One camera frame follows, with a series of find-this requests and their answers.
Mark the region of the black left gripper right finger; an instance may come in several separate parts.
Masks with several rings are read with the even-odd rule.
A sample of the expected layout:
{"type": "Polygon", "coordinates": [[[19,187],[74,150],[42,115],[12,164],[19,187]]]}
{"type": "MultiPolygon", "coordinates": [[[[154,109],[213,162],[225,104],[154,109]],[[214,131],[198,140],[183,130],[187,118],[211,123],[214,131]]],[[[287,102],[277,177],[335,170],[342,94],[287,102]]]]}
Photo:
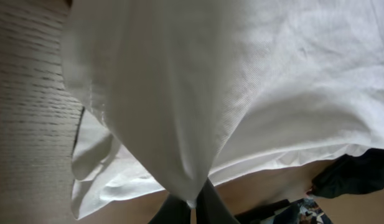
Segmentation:
{"type": "Polygon", "coordinates": [[[197,224],[240,224],[222,202],[209,179],[197,197],[197,224]]]}

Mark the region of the white t-shirt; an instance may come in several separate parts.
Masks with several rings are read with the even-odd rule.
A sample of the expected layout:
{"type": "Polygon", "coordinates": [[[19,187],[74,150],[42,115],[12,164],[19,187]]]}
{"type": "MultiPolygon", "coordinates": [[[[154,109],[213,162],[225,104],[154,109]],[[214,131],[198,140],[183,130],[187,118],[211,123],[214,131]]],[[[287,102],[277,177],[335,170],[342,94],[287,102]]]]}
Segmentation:
{"type": "Polygon", "coordinates": [[[76,0],[72,210],[384,149],[384,1],[76,0]]]}

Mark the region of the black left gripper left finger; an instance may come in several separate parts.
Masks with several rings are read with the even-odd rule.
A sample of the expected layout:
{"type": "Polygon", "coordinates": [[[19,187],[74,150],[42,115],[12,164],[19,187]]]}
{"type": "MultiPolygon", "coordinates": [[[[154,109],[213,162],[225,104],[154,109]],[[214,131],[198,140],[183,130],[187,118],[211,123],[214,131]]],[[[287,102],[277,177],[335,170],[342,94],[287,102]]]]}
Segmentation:
{"type": "Polygon", "coordinates": [[[190,216],[191,209],[185,201],[168,195],[149,224],[190,224],[190,216]]]}

